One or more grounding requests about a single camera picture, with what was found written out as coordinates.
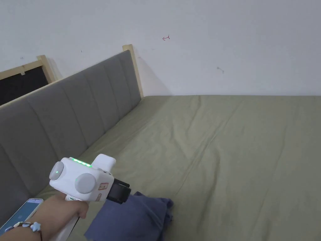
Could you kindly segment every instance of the mattress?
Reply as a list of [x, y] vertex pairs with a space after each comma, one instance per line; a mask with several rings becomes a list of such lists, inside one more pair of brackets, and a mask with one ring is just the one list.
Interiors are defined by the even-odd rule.
[[[145, 97], [78, 158], [113, 156], [132, 193], [171, 198], [165, 240], [315, 240], [320, 124], [321, 97]], [[68, 240], [85, 240], [102, 205]]]

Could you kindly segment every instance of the blue cloth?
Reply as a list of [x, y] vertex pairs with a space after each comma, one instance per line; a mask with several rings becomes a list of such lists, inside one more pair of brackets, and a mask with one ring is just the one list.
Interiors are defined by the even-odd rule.
[[163, 229], [172, 220], [168, 198], [150, 198], [140, 192], [123, 204], [106, 200], [85, 233], [94, 241], [162, 241]]

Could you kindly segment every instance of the hand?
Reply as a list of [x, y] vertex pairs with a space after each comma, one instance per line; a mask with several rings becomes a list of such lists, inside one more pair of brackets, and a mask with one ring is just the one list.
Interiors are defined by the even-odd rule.
[[41, 224], [43, 240], [58, 233], [73, 216], [86, 218], [88, 204], [84, 201], [66, 201], [66, 194], [59, 193], [45, 200], [36, 213], [26, 222]]

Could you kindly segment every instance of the headboard panel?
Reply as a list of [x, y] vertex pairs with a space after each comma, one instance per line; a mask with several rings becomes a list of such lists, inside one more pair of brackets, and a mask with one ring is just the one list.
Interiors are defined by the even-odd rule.
[[79, 156], [140, 99], [127, 50], [1, 106], [0, 224], [48, 185], [56, 161]]

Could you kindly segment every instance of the smartphone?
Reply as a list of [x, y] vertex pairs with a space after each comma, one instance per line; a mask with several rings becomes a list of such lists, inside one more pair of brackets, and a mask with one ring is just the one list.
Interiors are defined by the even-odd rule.
[[43, 199], [39, 198], [30, 198], [28, 199], [19, 209], [15, 212], [14, 215], [0, 228], [0, 236], [4, 234], [4, 231], [15, 225], [17, 222], [24, 222], [28, 218], [31, 218], [32, 215], [36, 212], [39, 205], [43, 203]]

